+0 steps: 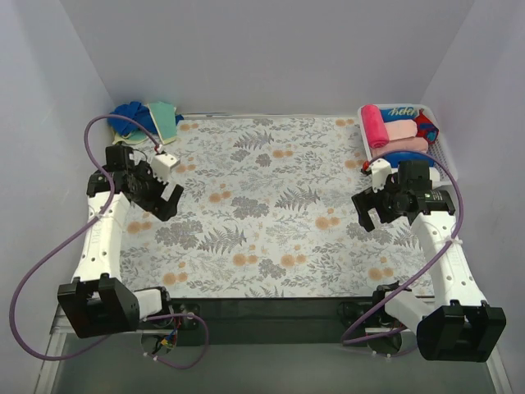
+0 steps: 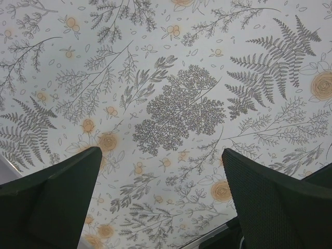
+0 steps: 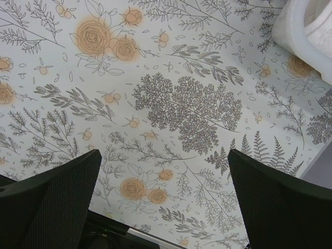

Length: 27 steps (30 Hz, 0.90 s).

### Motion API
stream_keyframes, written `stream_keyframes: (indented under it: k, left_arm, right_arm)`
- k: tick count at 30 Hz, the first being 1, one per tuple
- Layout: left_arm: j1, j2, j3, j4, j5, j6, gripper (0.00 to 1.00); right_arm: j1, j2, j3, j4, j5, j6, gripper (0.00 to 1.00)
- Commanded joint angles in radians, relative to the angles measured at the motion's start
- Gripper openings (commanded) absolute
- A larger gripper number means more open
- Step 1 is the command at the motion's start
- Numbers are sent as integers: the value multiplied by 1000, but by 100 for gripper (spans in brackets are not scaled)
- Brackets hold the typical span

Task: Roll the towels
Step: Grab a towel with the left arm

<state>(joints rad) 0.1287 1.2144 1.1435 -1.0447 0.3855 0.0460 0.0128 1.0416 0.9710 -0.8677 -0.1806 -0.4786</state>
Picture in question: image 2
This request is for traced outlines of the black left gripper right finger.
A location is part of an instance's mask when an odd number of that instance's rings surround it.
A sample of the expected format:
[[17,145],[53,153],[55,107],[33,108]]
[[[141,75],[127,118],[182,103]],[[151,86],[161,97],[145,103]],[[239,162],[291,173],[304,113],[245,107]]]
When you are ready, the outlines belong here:
[[298,180],[226,148],[246,248],[331,248],[331,165]]

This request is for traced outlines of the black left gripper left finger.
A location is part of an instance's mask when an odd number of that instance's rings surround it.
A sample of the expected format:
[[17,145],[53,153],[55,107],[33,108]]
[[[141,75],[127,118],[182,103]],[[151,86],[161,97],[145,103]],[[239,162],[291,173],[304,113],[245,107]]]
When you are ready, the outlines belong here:
[[77,248],[102,152],[90,147],[1,185],[1,248]]

